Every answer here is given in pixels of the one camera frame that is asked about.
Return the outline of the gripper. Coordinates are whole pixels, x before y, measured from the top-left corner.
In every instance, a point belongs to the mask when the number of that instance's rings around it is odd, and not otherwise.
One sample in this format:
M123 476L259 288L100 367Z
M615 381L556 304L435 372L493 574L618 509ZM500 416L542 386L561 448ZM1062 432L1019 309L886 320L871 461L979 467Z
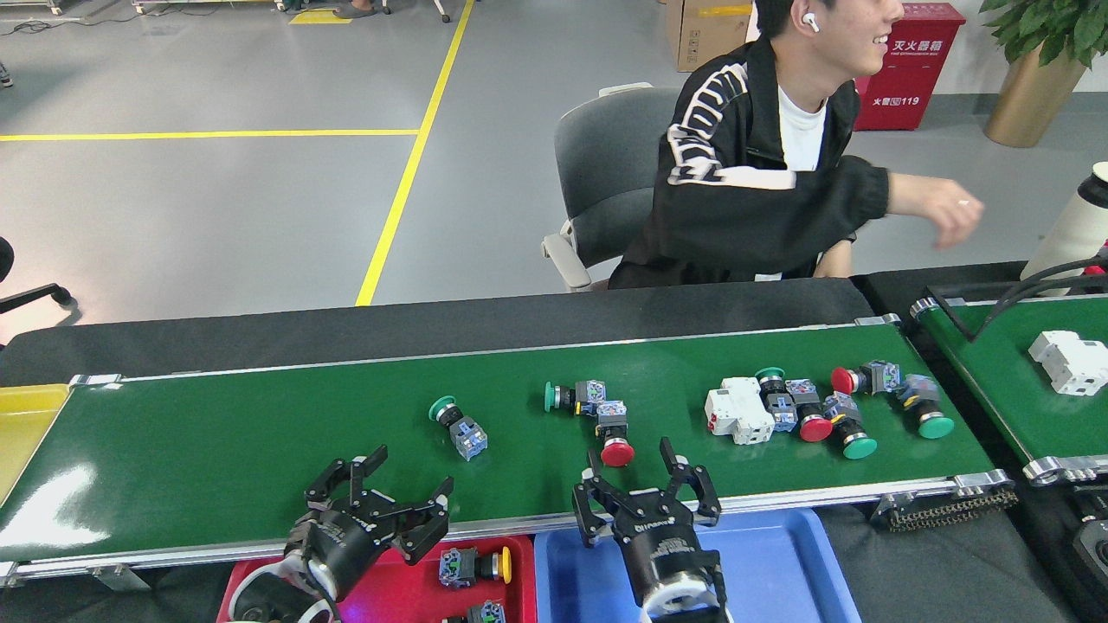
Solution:
M629 493L602 477L597 450L587 451L587 468L573 488L573 505L583 544L597 544L609 525L589 501L612 519L620 519L620 553L635 603L640 607L714 607L715 552L705 551L695 523L715 527L720 502L710 473L702 464L688 464L668 437L660 438L660 455L670 476L661 490L660 505L642 505ZM681 486L691 486L697 505L693 513L677 500Z
M335 459L305 489L310 511L294 522L286 543L286 580L317 598L342 601L384 549L398 549L408 565L416 565L448 533L448 494L454 478L445 478L424 501L393 504L384 513L360 517L332 507L338 486L348 482L349 508L367 508L365 478L384 464L388 448L368 457Z

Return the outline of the person's right hand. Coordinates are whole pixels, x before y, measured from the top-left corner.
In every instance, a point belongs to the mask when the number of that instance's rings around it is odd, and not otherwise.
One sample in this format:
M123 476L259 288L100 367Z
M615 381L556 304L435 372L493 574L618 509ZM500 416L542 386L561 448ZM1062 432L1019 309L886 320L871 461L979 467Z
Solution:
M947 249L970 239L984 216L985 204L952 180L938 181L930 198L931 223L937 226L936 249Z

